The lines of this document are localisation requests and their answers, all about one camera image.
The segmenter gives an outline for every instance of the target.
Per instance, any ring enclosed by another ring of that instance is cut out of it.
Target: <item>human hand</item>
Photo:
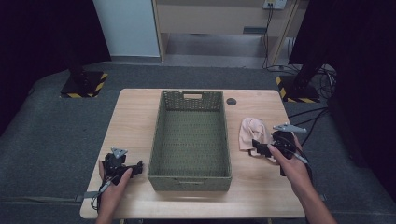
[[[129,168],[122,175],[120,183],[114,185],[113,183],[101,195],[101,203],[99,208],[99,215],[96,219],[96,223],[111,223],[114,213],[119,206],[120,200],[126,189],[128,181],[132,173],[132,168]],[[99,161],[99,175],[102,179],[106,179],[105,168],[101,161]]]
[[[294,143],[297,148],[303,150],[296,136],[294,136]],[[271,154],[274,156],[280,166],[282,166],[282,169],[285,172],[285,175],[291,183],[291,187],[297,196],[302,193],[303,189],[312,187],[312,183],[304,163],[294,156],[290,160],[286,159],[282,153],[271,144],[268,144],[268,149],[270,149]]]

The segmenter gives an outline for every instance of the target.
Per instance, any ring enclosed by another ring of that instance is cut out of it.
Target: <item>white wall socket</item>
[[[287,0],[265,0],[264,4],[262,5],[262,8],[268,9],[272,8],[273,9],[285,9]]]

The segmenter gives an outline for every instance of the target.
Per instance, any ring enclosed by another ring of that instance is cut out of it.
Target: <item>carpeted floor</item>
[[[126,88],[277,90],[275,77],[260,69],[144,66],[99,63],[86,67],[108,73],[96,98],[60,98],[68,72],[33,86],[21,111],[0,137],[2,196],[74,198],[83,193],[105,138],[118,95]],[[288,115],[326,106],[284,104]],[[290,119],[299,123],[318,112]],[[303,127],[311,129],[312,121]],[[298,135],[304,139],[306,134]],[[327,114],[318,120],[304,150],[315,185],[340,223],[396,223],[396,205],[370,169],[356,167]],[[168,223],[170,220],[144,220]],[[263,219],[172,220],[174,223],[267,223]],[[303,218],[273,223],[305,223]],[[79,205],[0,203],[0,223],[93,223],[79,216]]]

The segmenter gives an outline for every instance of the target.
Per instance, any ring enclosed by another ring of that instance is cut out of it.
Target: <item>storage basket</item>
[[[221,91],[162,91],[148,180],[155,190],[229,189],[231,163]]]

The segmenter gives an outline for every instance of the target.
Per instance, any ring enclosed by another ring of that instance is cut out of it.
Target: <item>white wall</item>
[[[93,0],[111,56],[160,57],[151,0]]]

